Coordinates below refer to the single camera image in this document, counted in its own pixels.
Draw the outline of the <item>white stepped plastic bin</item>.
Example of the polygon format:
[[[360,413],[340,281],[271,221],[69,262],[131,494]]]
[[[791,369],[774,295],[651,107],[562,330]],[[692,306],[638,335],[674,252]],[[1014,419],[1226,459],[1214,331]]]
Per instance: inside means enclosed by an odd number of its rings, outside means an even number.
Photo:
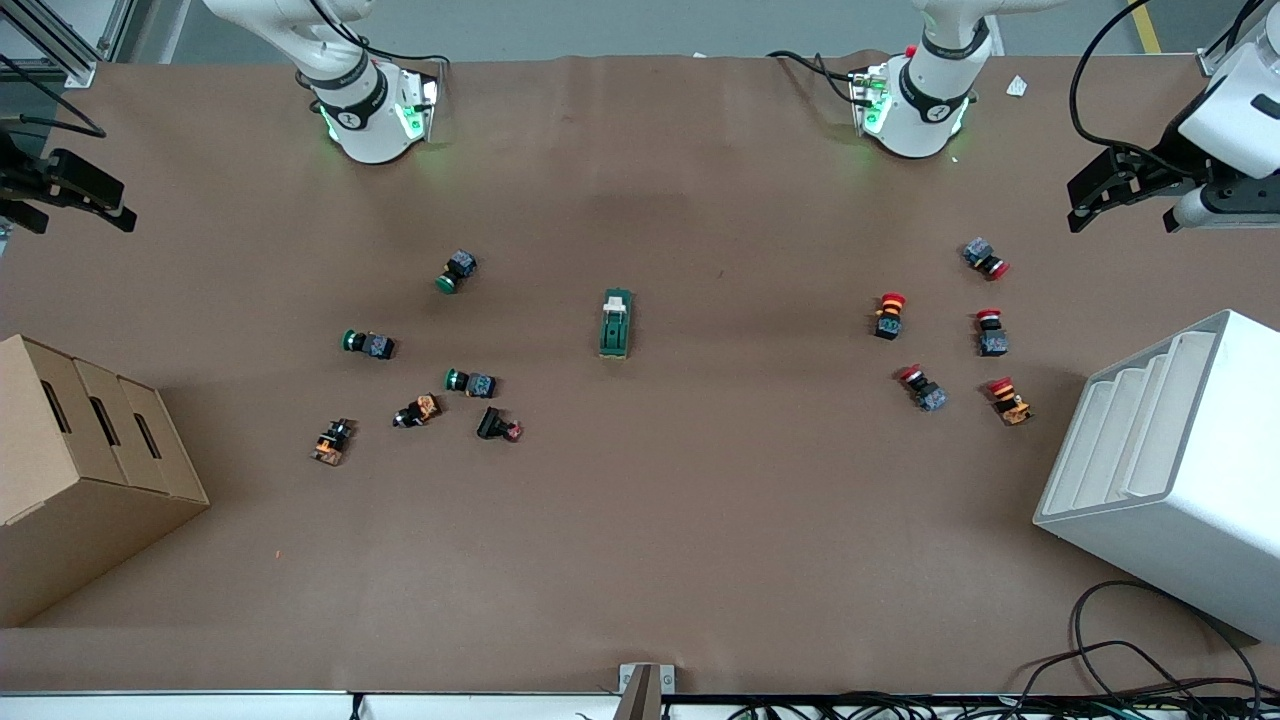
[[[1280,331],[1226,309],[1091,375],[1033,521],[1280,644]]]

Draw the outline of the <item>grey metal bracket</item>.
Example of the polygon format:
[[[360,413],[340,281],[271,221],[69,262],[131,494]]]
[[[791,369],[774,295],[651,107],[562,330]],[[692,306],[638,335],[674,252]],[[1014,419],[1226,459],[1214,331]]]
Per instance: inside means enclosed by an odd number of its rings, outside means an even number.
[[[677,666],[635,662],[618,667],[618,703],[612,720],[672,720],[664,701],[677,692]]]

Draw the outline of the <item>aluminium frame profile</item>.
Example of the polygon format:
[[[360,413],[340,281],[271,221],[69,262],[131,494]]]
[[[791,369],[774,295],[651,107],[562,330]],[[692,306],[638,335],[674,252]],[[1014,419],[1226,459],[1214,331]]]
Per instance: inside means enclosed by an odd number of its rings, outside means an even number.
[[[1222,35],[1208,47],[1197,50],[1201,74],[1210,78],[1236,46],[1260,40],[1274,12],[1280,13],[1280,0],[1244,0]]]
[[[0,55],[31,74],[91,86],[114,61],[138,0],[0,0]]]

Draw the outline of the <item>red emergency button orange block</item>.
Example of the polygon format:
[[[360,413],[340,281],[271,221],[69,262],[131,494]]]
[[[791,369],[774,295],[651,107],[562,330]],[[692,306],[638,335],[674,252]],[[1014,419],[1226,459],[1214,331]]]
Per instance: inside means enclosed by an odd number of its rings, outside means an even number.
[[[1018,427],[1033,418],[1030,405],[1018,393],[1011,377],[992,380],[986,389],[993,410],[1006,427]]]

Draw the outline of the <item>brown cardboard box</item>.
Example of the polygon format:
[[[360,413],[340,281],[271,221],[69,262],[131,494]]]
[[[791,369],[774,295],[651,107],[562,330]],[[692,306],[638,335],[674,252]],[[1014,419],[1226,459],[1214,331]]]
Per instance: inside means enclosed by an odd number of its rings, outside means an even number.
[[[0,341],[0,629],[209,505],[155,388],[22,334]]]

